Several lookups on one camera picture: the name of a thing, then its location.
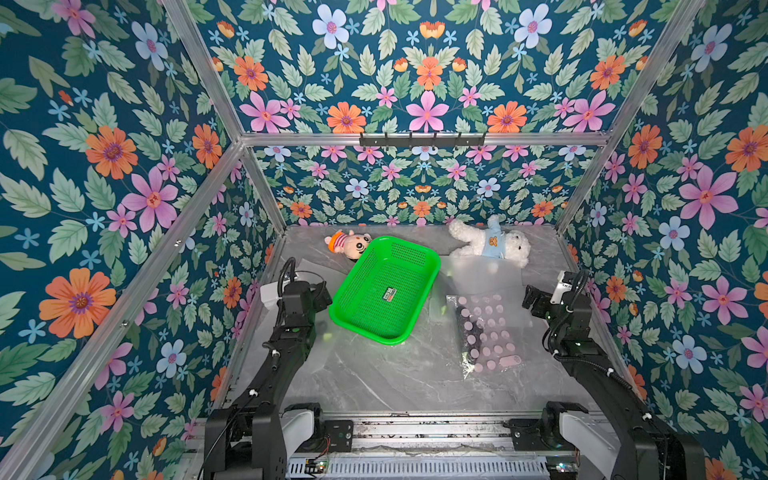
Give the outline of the green plastic basket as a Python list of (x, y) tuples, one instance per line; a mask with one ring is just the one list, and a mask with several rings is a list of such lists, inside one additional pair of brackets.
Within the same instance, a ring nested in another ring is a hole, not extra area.
[[(392, 236), (374, 239), (333, 297), (334, 323), (376, 343), (393, 346), (411, 335), (437, 279), (434, 250)], [(397, 290), (383, 300), (388, 287)]]

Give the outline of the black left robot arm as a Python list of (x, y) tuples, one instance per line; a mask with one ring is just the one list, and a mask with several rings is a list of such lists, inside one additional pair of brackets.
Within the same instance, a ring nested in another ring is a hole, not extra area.
[(268, 354), (245, 391), (205, 424), (202, 479), (283, 479), (290, 454), (280, 406), (316, 339), (315, 317), (332, 303), (326, 283), (295, 280), (278, 288)]

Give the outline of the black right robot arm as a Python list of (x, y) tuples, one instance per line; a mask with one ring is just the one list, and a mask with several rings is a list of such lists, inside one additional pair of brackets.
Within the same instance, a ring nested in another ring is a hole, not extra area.
[(702, 446), (654, 414), (590, 336), (588, 274), (563, 271), (554, 292), (528, 286), (523, 309), (546, 322), (542, 345), (592, 397), (610, 427), (577, 403), (550, 401), (537, 425), (541, 441), (570, 444), (606, 479), (702, 479)]

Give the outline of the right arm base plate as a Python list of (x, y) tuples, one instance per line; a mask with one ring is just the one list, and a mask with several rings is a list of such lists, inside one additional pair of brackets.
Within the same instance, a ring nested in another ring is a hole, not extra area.
[(514, 448), (518, 451), (559, 450), (550, 425), (541, 419), (512, 418), (506, 421)]

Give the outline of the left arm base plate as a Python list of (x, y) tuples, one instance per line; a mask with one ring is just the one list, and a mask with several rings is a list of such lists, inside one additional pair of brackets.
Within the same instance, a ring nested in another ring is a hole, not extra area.
[(325, 420), (315, 430), (311, 452), (342, 452), (352, 451), (354, 422), (352, 420)]

